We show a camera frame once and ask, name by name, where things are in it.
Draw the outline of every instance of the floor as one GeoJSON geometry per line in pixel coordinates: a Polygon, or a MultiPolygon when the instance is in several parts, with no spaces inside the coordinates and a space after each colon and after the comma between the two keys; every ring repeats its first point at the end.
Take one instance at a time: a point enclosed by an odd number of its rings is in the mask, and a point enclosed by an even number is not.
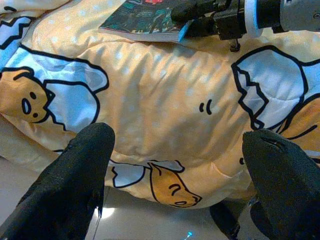
{"type": "MultiPolygon", "coordinates": [[[[37,173],[0,158],[0,225],[37,177],[37,173]]],[[[106,188],[105,197],[102,218],[97,224],[95,212],[85,240],[228,240],[211,219],[208,208],[173,208],[114,188],[106,188]]],[[[238,207],[239,240],[268,240],[251,221],[249,208],[244,207],[238,207]]]]}

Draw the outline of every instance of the cartoon egg character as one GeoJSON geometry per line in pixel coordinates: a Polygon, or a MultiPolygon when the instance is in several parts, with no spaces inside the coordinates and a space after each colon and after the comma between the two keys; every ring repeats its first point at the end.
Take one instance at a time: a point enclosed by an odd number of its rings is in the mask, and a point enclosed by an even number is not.
{"type": "Polygon", "coordinates": [[[34,77],[32,69],[4,68],[0,73],[0,113],[38,123],[47,118],[46,106],[53,98],[34,77]]]}
{"type": "Polygon", "coordinates": [[[320,95],[310,98],[297,113],[284,122],[281,135],[298,144],[311,158],[320,163],[320,95]]]}
{"type": "Polygon", "coordinates": [[[179,175],[165,167],[149,162],[150,185],[153,197],[160,203],[178,208],[196,205],[202,197],[190,192],[179,175]]]}

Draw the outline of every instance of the book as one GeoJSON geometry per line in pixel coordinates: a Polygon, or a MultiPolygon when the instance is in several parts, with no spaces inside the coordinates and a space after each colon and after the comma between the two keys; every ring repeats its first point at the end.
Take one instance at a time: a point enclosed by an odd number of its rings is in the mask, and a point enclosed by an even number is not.
{"type": "Polygon", "coordinates": [[[192,21],[173,22],[171,11],[183,0],[126,0],[99,27],[109,33],[142,42],[180,42],[192,21]]]}

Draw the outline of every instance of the yellow blanket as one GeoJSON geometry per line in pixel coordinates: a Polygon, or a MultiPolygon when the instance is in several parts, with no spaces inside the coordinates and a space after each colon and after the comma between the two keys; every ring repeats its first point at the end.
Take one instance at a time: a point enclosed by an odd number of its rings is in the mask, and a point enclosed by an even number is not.
{"type": "Polygon", "coordinates": [[[115,131],[105,185],[180,208],[253,192],[242,135],[320,159],[320,36],[133,42],[99,33],[123,0],[0,0],[0,155],[43,170],[94,122],[115,131]]]}

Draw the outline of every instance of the white ring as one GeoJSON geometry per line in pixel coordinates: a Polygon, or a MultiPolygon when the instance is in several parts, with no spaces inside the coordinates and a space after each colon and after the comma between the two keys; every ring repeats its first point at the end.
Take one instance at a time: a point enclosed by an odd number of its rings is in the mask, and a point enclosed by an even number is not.
{"type": "Polygon", "coordinates": [[[244,2],[245,29],[251,38],[258,38],[263,32],[262,28],[258,28],[257,1],[258,0],[245,0],[244,2]]]}

